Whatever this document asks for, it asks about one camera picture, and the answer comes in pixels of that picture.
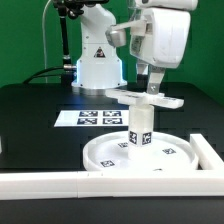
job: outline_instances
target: black cable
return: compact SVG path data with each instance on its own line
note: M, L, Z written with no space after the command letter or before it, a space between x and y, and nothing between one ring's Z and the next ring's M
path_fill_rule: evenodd
M42 77L41 75L43 73L50 72L50 71L55 71L55 70L60 70L60 69L64 69L64 67L63 66L51 67L51 68L47 68L47 69L41 70L39 72L36 72L35 74L33 74L32 76L27 78L25 81L23 81L23 84L28 84L32 79L34 79L36 77Z
M70 76L69 74L48 74L48 75L38 75L38 76L34 76L32 79L37 79L37 78L44 78L44 77L53 77L53 76Z

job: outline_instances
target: white bar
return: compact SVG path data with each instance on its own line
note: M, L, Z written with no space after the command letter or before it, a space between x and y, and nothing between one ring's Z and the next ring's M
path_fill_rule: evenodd
M77 197L77 172L0 174L0 200Z
M223 170L224 163L201 134L191 134L190 144L203 170Z
M148 174L78 174L78 197L224 196L224 174L215 171Z

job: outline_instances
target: black table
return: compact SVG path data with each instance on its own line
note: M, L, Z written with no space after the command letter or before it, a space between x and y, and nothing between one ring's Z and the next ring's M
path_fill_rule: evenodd
M142 91L139 86L128 89ZM183 108L155 109L155 131L189 140L201 133L224 157L224 107L191 84L163 83ZM60 84L8 85L0 89L0 171L83 170L82 149L102 134L127 127L60 127L61 110L127 109L103 96L83 96ZM223 223L224 197L85 198L0 201L2 223Z

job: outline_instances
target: white cylinder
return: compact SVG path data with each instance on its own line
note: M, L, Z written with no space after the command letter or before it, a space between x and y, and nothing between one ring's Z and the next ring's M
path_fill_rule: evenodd
M140 105L129 107L128 157L132 160L145 159L148 154L154 124L154 107Z

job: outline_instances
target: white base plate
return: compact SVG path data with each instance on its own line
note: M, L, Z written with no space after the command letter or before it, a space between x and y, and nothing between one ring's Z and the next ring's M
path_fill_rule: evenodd
M110 133L93 139L84 147L83 163L88 171L193 170L198 167L198 157L190 144L175 136L153 132L150 147L144 148L136 148L134 153L142 153L142 156L131 160L128 131Z

